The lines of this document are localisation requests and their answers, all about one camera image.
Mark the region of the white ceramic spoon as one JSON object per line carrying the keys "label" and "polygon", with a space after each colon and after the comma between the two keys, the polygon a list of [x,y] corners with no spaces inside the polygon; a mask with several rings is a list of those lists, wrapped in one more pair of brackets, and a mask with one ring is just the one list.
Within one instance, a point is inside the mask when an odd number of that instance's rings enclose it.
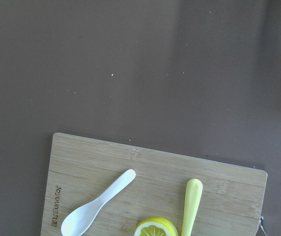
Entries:
{"label": "white ceramic spoon", "polygon": [[62,235],[83,235],[92,225],[102,207],[126,188],[135,177],[135,170],[126,170],[101,195],[71,212],[62,222]]}

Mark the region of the bamboo cutting board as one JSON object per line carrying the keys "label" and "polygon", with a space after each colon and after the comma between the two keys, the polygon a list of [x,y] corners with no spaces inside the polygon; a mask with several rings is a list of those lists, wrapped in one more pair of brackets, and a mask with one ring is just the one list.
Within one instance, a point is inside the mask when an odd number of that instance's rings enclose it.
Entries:
{"label": "bamboo cutting board", "polygon": [[65,217],[99,196],[123,172],[136,178],[110,200],[88,236],[131,236],[144,219],[182,228],[187,182],[203,184],[194,236],[253,236],[259,228],[267,173],[142,147],[55,133],[41,235],[59,236]]}

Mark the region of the half lemon slice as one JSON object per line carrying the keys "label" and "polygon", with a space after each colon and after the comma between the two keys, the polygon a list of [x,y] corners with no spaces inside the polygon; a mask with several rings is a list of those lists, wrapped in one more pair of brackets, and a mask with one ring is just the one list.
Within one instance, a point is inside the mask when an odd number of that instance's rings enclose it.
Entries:
{"label": "half lemon slice", "polygon": [[163,217],[152,217],[141,221],[134,232],[134,236],[178,236],[175,225]]}

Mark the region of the yellow plastic knife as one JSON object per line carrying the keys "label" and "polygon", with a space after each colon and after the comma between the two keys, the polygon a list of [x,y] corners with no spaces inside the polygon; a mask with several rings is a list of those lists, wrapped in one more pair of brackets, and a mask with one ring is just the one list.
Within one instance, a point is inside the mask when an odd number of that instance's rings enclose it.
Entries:
{"label": "yellow plastic knife", "polygon": [[202,192],[203,184],[200,180],[194,178],[190,179],[187,182],[181,232],[182,236],[190,236],[192,233],[193,225],[201,201]]}

